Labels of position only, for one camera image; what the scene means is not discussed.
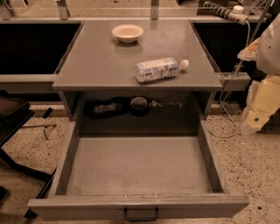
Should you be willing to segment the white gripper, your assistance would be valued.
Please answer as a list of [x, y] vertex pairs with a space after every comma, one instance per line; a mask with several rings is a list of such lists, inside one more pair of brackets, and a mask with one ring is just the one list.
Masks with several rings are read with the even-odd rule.
[[256, 61], [259, 70], [270, 75], [261, 82], [252, 81], [248, 89], [247, 106], [241, 116], [243, 134], [255, 134], [280, 109], [280, 13], [260, 38], [242, 49], [237, 58]]

